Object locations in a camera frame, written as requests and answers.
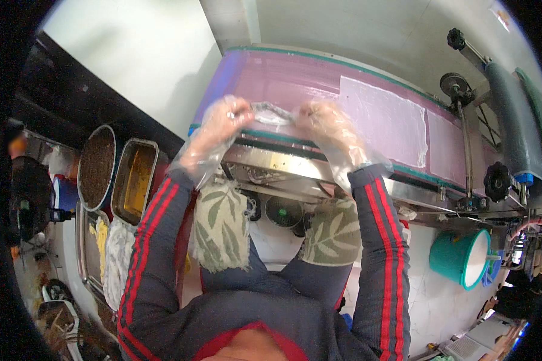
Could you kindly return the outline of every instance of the sleeve cuff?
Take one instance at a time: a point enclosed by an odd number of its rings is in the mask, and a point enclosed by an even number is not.
[[[195,188],[195,182],[193,182],[189,174],[183,169],[175,168],[167,173],[167,177],[170,177],[172,180],[178,183],[179,186],[187,188],[190,191]]]
[[[347,173],[347,178],[353,189],[370,184],[383,174],[389,174],[389,171],[383,164],[378,163]]]

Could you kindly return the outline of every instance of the plastic glove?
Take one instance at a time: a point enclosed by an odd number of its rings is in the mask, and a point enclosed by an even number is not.
[[[249,103],[227,95],[205,112],[202,125],[185,142],[168,171],[184,169],[200,189],[219,167],[241,129],[255,116]]]
[[[312,140],[329,161],[333,179],[348,193],[351,193],[351,185],[347,173],[378,163],[394,170],[389,159],[365,144],[349,116],[335,103],[304,103],[296,125],[310,130]]]

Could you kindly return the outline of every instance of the yellow cloth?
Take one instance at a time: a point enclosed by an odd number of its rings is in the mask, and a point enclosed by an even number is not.
[[[98,246],[98,252],[101,256],[101,279],[104,279],[104,266],[106,265],[106,256],[104,254],[104,246],[106,243],[106,236],[108,235],[108,227],[104,224],[101,217],[96,220],[96,229],[89,225],[89,231],[91,235],[96,236],[96,245]]]

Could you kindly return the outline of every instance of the hand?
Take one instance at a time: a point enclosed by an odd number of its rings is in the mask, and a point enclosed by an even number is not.
[[[207,109],[201,127],[193,133],[188,148],[181,156],[181,165],[192,173],[198,162],[208,158],[213,149],[228,141],[254,119],[249,103],[242,97],[227,95],[218,100]]]
[[[340,150],[354,167],[368,160],[363,140],[355,132],[349,116],[335,103],[305,102],[296,125],[310,130],[319,147],[320,144],[332,145]]]

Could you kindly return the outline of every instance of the green edge strip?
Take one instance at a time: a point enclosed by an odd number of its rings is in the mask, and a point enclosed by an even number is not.
[[[200,126],[201,126],[200,124],[191,124],[190,128],[196,129],[196,128],[199,128]],[[272,139],[276,139],[276,140],[280,140],[280,141],[286,141],[288,143],[303,144],[305,146],[319,148],[319,147],[317,147],[315,145],[315,143],[313,143],[310,140],[301,140],[301,139],[298,139],[298,138],[283,136],[281,134],[271,134],[271,133],[267,133],[267,132],[263,132],[263,131],[254,131],[252,129],[244,129],[243,133],[248,134],[248,135],[252,135],[252,136],[256,136],[256,137],[272,138]],[[447,187],[447,188],[450,188],[450,189],[452,189],[454,191],[458,191],[458,192],[461,192],[461,193],[466,192],[466,190],[463,187],[459,186],[459,185],[455,185],[453,183],[444,181],[444,180],[442,180],[440,178],[433,177],[433,176],[431,176],[429,174],[422,173],[422,172],[417,171],[417,170],[413,170],[412,168],[409,168],[409,167],[401,165],[401,164],[394,164],[394,169],[397,170],[397,171],[400,171],[402,173],[409,174],[409,175],[417,177],[419,179],[428,181],[428,182],[430,182],[432,184],[437,184],[437,185],[439,185],[441,187]]]
[[[387,75],[383,75],[381,73],[378,73],[378,72],[374,72],[373,70],[369,70],[369,69],[366,69],[362,66],[359,66],[359,65],[354,65],[354,64],[351,64],[351,63],[348,63],[348,62],[345,62],[345,61],[342,61],[342,60],[337,60],[337,59],[333,59],[333,58],[328,58],[328,57],[324,57],[322,55],[316,55],[316,54],[309,54],[309,53],[304,53],[302,51],[297,51],[297,50],[285,50],[285,49],[276,49],[276,48],[272,48],[272,47],[256,47],[256,46],[233,46],[233,47],[230,47],[228,48],[225,52],[227,51],[236,51],[236,50],[247,50],[247,51],[268,51],[268,52],[271,52],[271,53],[281,53],[281,54],[296,54],[296,55],[300,55],[302,57],[306,57],[306,58],[313,58],[313,59],[319,59],[319,60],[323,60],[323,61],[328,61],[328,62],[332,62],[332,63],[335,63],[335,64],[339,64],[339,65],[343,65],[343,66],[346,66],[348,68],[352,68],[352,69],[356,69],[356,70],[359,70],[360,72],[363,72],[363,73],[368,73],[368,74],[371,74],[371,75],[375,75],[377,77],[380,77],[382,79],[385,79],[387,80],[388,82],[390,83],[393,83],[393,84],[396,84],[396,85],[399,85],[405,89],[408,89],[408,90],[411,90],[417,94],[419,94],[420,96],[426,98],[427,100],[430,100],[431,102],[433,102],[434,104],[440,106],[442,109],[446,109],[446,110],[449,110],[446,105],[444,105],[443,103],[441,102],[438,102],[437,100],[435,100],[433,97],[430,97],[428,94],[424,93],[424,92],[421,92],[419,91],[418,89],[415,89],[415,88],[412,88],[411,86],[405,84],[405,83],[402,83],[398,80],[395,80],[393,78],[390,78],[389,76]]]

